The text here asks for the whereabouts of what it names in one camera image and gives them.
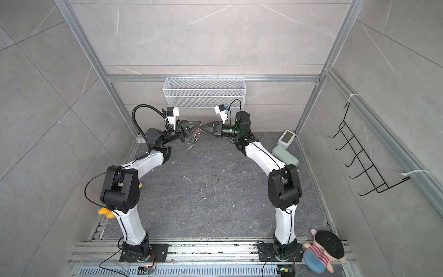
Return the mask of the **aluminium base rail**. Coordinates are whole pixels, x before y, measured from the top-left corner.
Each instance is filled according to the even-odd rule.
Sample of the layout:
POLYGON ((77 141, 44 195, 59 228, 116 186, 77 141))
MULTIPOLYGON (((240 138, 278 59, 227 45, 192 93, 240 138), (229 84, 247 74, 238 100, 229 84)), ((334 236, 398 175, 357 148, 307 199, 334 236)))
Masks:
POLYGON ((68 277, 315 277, 302 250, 274 257, 271 238, 167 238, 151 241, 155 257, 122 262, 116 240, 75 245, 68 277))

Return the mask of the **white corner bracket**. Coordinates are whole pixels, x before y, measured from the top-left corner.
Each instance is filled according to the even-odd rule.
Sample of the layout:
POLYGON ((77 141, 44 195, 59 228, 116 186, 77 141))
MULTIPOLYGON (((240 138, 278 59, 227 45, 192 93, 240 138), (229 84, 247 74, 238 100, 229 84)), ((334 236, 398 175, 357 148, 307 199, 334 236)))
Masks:
POLYGON ((137 140, 138 144, 146 143, 145 138, 142 135, 136 136, 136 140, 137 140))

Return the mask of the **yellow plush toy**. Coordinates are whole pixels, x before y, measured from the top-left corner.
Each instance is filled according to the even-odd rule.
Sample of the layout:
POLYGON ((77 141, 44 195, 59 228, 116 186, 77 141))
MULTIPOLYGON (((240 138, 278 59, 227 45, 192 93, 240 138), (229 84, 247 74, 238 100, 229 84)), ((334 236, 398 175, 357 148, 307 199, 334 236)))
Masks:
POLYGON ((127 214, 136 207, 142 186, 140 182, 137 185, 124 185, 119 182, 112 186, 105 185, 100 196, 104 207, 99 210, 99 214, 106 215, 108 219, 116 218, 112 211, 121 211, 127 214))

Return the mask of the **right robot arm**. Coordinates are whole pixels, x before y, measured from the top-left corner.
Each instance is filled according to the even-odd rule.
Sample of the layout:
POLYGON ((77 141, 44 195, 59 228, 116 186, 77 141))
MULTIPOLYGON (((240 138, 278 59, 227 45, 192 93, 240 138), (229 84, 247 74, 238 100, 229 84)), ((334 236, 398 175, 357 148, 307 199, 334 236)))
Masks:
POLYGON ((250 114, 239 111, 233 125, 212 121, 201 130, 215 137, 230 137, 236 148, 254 161, 268 177, 268 198, 276 211, 276 229, 273 235, 272 257, 283 259, 298 246, 294 224, 295 212, 302 189, 298 169, 285 164, 267 151, 251 132, 250 114))

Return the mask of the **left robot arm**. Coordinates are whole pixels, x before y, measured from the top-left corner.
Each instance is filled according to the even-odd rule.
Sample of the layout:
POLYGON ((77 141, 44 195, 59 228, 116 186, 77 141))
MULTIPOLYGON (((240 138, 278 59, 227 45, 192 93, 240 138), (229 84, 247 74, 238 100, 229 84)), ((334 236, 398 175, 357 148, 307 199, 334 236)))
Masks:
POLYGON ((187 141, 200 130, 200 126, 201 121, 179 120, 175 130, 151 128, 143 134, 148 146, 146 154, 125 165, 107 169, 100 201, 116 217, 121 228, 124 261, 144 262, 153 252, 137 209, 140 178, 169 160, 171 147, 167 143, 177 139, 187 141))

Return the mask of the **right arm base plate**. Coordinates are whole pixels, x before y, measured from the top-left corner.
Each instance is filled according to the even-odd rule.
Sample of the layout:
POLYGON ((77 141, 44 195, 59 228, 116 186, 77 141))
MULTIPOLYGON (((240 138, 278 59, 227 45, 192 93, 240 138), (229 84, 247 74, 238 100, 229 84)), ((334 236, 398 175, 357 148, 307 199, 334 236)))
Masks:
POLYGON ((292 250, 285 253, 277 250, 277 247, 271 243, 259 241, 256 243, 258 257, 260 262, 301 262, 303 249, 301 244, 295 244, 292 250))

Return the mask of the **grey key organizer red handle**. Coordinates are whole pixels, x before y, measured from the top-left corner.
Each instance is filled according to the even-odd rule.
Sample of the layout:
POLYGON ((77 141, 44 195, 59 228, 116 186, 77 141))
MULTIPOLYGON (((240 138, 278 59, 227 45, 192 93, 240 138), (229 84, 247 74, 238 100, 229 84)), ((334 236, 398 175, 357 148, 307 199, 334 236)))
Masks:
POLYGON ((203 123, 202 121, 197 121, 195 126, 191 128, 190 140, 188 141, 188 144, 187 144, 188 149, 193 148, 195 146, 195 144, 197 143, 197 141, 200 137, 202 123, 203 123))

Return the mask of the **white digital timer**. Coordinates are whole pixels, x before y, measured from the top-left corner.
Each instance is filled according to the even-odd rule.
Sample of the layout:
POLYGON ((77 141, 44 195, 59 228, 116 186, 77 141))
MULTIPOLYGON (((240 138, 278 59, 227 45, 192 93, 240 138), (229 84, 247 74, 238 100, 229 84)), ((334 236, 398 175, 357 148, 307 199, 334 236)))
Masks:
POLYGON ((285 150, 292 144, 296 135, 290 130, 285 130, 283 134, 279 137, 277 145, 283 147, 285 150))

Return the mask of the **boy plush doll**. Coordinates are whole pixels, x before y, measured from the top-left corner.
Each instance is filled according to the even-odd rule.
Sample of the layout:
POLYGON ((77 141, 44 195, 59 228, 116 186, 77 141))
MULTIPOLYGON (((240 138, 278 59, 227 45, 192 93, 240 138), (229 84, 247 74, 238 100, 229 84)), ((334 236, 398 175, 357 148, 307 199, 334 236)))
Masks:
POLYGON ((313 242, 303 244, 302 263, 317 274, 325 270, 334 273, 332 263, 346 262, 344 246, 340 238, 326 230, 311 229, 313 242))

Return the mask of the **green eyeglass case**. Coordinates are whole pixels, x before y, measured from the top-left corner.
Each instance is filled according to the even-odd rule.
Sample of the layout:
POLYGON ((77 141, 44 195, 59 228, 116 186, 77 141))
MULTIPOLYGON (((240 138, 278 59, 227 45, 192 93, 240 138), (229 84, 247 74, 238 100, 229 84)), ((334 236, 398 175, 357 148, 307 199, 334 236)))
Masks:
POLYGON ((296 167, 299 165, 299 160, 280 145, 277 145, 272 149, 272 155, 284 162, 286 165, 292 164, 296 167))

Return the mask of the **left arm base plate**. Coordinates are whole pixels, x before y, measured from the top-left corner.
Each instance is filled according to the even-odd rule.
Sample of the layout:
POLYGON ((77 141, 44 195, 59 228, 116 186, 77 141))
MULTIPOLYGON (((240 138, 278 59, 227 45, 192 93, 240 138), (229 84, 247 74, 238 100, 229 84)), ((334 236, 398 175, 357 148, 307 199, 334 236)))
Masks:
POLYGON ((166 261, 169 244, 123 245, 120 262, 128 263, 163 263, 166 261))

